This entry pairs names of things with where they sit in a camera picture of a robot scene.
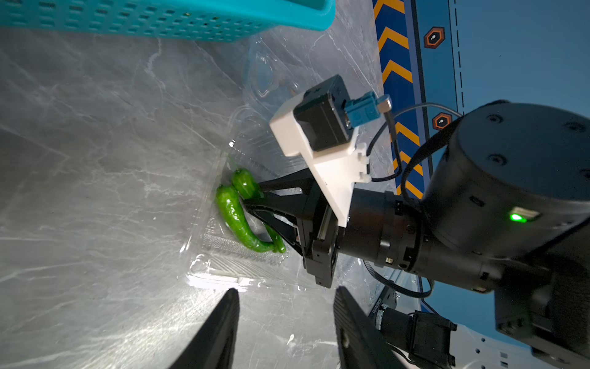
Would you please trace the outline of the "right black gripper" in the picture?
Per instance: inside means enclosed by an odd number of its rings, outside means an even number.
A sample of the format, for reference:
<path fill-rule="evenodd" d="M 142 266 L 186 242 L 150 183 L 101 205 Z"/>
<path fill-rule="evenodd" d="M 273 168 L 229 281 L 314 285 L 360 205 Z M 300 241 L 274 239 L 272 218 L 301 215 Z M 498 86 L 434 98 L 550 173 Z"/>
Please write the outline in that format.
<path fill-rule="evenodd" d="M 393 192 L 356 188 L 347 225 L 341 227 L 315 184 L 310 169 L 264 181 L 259 184 L 262 198 L 245 200 L 244 207 L 304 257 L 305 269 L 322 287 L 331 287 L 340 254 L 377 267 L 416 271 L 422 235 L 418 210 Z M 303 218 L 306 200 L 310 213 Z"/>

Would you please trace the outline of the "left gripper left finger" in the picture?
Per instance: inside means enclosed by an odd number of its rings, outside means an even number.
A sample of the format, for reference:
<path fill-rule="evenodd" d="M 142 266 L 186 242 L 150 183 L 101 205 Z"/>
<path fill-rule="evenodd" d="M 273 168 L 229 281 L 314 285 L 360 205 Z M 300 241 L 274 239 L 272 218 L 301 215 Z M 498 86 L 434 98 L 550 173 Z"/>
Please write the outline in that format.
<path fill-rule="evenodd" d="M 170 369 L 232 368 L 239 315 L 239 294 L 230 288 Z"/>

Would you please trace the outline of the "clear pepper container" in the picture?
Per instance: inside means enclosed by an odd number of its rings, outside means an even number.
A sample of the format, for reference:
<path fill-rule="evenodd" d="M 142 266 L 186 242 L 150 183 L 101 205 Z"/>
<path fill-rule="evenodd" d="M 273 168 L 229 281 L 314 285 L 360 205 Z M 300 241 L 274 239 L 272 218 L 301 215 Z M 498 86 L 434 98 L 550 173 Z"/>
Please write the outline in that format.
<path fill-rule="evenodd" d="M 270 130 L 277 106 L 242 105 L 231 113 L 227 137 L 205 159 L 204 199 L 183 249 L 185 279 L 196 288 L 315 289 L 302 258 L 270 226 L 248 212 L 253 183 L 304 168 L 287 158 Z"/>

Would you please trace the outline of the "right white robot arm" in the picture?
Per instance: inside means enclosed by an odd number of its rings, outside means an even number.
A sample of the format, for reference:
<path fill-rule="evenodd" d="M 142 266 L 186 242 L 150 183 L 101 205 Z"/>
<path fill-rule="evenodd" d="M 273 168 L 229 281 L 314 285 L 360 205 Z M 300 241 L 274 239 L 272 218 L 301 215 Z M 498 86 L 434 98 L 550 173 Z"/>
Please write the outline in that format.
<path fill-rule="evenodd" d="M 400 194 L 355 189 L 336 222 L 310 170 L 246 209 L 330 287 L 339 254 L 495 295 L 496 330 L 560 368 L 589 366 L 589 119 L 494 101 L 450 122 L 402 170 Z"/>

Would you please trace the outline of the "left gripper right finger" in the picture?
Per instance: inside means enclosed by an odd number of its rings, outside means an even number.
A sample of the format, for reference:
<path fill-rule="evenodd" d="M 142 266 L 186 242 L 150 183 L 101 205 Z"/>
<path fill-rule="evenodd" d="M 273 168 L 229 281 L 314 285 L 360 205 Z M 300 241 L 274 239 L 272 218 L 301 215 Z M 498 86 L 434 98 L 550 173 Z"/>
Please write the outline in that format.
<path fill-rule="evenodd" d="M 405 368 L 351 293 L 336 289 L 333 303 L 341 368 Z"/>

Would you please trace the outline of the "teal plastic basket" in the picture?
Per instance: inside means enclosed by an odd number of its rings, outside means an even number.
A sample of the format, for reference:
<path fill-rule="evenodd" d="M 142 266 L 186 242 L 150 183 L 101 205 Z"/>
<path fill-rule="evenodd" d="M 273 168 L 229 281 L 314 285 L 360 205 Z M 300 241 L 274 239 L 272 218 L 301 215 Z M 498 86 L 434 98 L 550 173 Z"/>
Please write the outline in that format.
<path fill-rule="evenodd" d="M 1 25 L 234 42 L 277 26 L 324 31 L 334 1 L 2 0 Z"/>

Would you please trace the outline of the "green pepper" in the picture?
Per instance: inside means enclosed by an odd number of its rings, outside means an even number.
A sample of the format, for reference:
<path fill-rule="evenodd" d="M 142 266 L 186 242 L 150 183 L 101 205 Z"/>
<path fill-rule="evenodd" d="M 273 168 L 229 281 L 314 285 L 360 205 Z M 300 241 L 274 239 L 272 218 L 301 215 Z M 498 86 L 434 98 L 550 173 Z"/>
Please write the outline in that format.
<path fill-rule="evenodd" d="M 264 197 L 264 192 L 255 181 L 253 175 L 247 169 L 238 169 L 232 175 L 232 184 L 245 200 L 259 199 Z M 273 252 L 284 254 L 287 251 L 283 238 L 279 236 L 268 224 L 264 225 L 268 235 L 273 241 Z"/>
<path fill-rule="evenodd" d="M 218 187 L 215 194 L 215 204 L 229 229 L 244 247 L 257 253 L 273 251 L 273 243 L 262 241 L 252 232 L 241 204 L 240 195 L 233 186 L 221 185 Z"/>

